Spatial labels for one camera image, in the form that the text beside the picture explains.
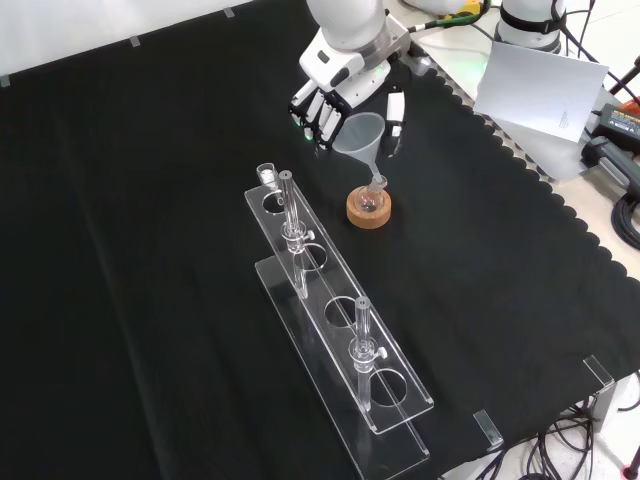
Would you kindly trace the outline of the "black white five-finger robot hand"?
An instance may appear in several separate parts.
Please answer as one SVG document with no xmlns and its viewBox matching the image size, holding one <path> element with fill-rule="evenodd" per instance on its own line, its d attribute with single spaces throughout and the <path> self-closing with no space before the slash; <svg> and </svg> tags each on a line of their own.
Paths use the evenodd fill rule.
<svg viewBox="0 0 640 480">
<path fill-rule="evenodd" d="M 288 106 L 304 137 L 331 149 L 347 118 L 389 83 L 402 54 L 396 49 L 368 66 L 361 53 L 336 50 L 318 32 L 299 60 L 308 80 Z"/>
</svg>

